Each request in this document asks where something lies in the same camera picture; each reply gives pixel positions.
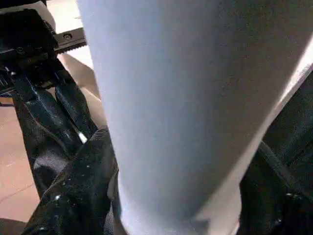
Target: screw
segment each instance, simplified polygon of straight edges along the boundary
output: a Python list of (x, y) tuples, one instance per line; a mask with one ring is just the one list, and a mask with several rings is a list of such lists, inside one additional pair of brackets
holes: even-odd
[(16, 51), (17, 51), (18, 54), (24, 54), (24, 53), (25, 53), (23, 47), (18, 47), (18, 48), (16, 48)]
[(70, 39), (72, 39), (72, 35), (70, 33), (66, 33), (63, 35), (63, 38), (66, 40), (70, 40)]

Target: bolt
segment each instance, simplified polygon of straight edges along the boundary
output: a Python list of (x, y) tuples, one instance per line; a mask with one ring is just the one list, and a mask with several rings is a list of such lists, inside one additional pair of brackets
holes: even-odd
[(18, 47), (18, 48), (16, 48), (16, 51), (17, 51), (18, 54), (24, 54), (24, 53), (25, 53), (23, 47)]
[(70, 39), (72, 39), (72, 35), (70, 33), (66, 33), (63, 35), (63, 38), (66, 40), (70, 40)]

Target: beige floor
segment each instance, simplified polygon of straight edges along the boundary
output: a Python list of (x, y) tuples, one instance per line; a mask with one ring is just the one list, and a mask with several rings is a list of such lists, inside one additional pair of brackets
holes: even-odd
[(0, 218), (28, 221), (39, 198), (14, 108), (0, 107)]

